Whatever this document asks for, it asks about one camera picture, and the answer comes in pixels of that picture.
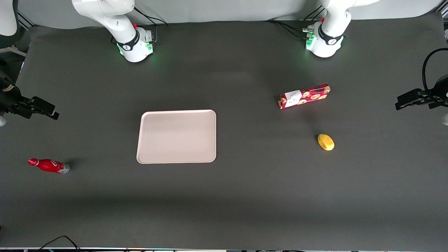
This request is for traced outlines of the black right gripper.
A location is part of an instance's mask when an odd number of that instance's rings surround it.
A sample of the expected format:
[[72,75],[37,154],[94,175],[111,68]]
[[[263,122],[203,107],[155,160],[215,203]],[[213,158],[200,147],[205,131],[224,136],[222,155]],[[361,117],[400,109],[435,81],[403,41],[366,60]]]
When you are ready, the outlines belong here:
[[40,97],[31,99],[23,96],[20,89],[12,82],[1,81],[0,84],[0,115],[3,117],[5,113],[12,113],[24,118],[31,119],[32,115],[40,114],[47,116],[53,120],[59,118],[55,106]]

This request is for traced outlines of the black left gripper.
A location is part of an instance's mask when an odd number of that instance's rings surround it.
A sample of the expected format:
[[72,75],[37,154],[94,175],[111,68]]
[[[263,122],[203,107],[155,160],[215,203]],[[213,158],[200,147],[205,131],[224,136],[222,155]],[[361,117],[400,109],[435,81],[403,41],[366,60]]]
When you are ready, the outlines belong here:
[[[429,109],[448,107],[448,75],[439,78],[431,89],[428,89],[425,81],[425,91],[429,97],[428,101],[430,101],[428,103]],[[413,89],[397,97],[395,108],[398,111],[406,107],[425,105],[425,97],[426,93],[422,89]]]

